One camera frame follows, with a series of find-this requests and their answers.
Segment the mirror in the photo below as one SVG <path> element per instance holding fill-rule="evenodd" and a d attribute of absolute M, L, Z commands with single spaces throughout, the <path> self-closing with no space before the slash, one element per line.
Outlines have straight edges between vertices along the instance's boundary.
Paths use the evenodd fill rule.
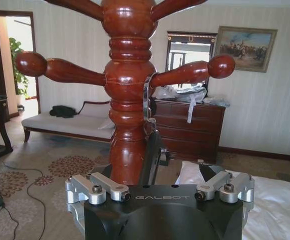
<path fill-rule="evenodd" d="M 166 71 L 176 69 L 195 61 L 208 62 L 213 57 L 217 33 L 203 32 L 167 32 Z M 198 84 L 174 84 L 176 90 L 204 86 L 207 89 L 208 79 Z"/>

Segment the doorway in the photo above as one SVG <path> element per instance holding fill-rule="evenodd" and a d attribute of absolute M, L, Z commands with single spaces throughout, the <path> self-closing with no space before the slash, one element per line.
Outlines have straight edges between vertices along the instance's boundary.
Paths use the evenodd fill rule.
<path fill-rule="evenodd" d="M 33 13 L 0 11 L 0 56 L 7 120 L 20 114 L 27 118 L 40 113 L 38 78 L 16 72 L 13 56 L 17 51 L 36 51 Z"/>

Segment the turned wooden post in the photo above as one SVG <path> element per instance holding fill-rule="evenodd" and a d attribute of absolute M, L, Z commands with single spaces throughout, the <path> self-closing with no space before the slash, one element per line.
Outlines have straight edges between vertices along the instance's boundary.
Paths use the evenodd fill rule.
<path fill-rule="evenodd" d="M 150 62 L 149 39 L 159 19 L 206 0 L 165 0 L 158 5 L 154 0 L 102 0 L 100 6 L 90 0 L 46 1 L 101 21 L 111 37 L 111 61 L 100 74 L 65 60 L 44 59 L 38 53 L 23 52 L 16 58 L 17 67 L 28 76 L 45 75 L 62 83 L 104 86 L 111 97 L 109 117 L 116 125 L 110 148 L 111 178 L 122 184 L 137 184 L 146 148 L 143 87 L 146 77 L 156 72 Z M 209 76 L 225 78 L 234 68 L 234 60 L 227 55 L 217 56 L 209 63 L 191 62 L 155 75 L 151 94 L 158 86 L 198 83 Z"/>

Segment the ceiling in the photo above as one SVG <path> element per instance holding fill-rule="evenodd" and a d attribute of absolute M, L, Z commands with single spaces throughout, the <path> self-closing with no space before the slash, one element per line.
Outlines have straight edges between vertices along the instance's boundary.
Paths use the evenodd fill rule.
<path fill-rule="evenodd" d="M 92 1 L 97 4 L 100 4 L 102 0 L 92 0 Z M 155 1 L 157 3 L 160 3 L 163 0 L 155 0 Z M 290 0 L 208 0 L 206 3 L 203 4 L 290 7 Z"/>

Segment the picture frame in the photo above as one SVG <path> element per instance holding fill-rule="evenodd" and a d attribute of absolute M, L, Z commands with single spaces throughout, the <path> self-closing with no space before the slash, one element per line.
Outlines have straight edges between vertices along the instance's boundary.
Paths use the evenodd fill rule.
<path fill-rule="evenodd" d="M 220 26 L 215 55 L 229 54 L 236 70 L 266 73 L 277 29 Z"/>

